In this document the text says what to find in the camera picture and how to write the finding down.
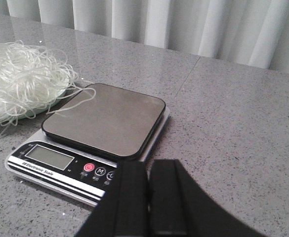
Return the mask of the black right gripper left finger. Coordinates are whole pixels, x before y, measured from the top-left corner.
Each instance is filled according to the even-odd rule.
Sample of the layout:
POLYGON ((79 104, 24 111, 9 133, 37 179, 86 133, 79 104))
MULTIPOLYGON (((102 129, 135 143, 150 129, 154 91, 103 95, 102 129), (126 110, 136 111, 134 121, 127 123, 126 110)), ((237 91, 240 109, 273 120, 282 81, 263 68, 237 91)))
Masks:
POLYGON ((118 163, 105 195, 77 237, 147 237, 147 172, 139 161, 118 163))

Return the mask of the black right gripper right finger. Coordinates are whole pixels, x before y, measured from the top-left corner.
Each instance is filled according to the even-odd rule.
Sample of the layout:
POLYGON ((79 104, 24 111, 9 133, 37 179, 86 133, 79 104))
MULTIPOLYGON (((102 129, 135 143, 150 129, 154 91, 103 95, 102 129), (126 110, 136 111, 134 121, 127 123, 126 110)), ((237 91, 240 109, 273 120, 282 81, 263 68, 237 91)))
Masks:
POLYGON ((153 237, 260 237, 210 198, 178 160, 158 159, 150 172, 153 237))

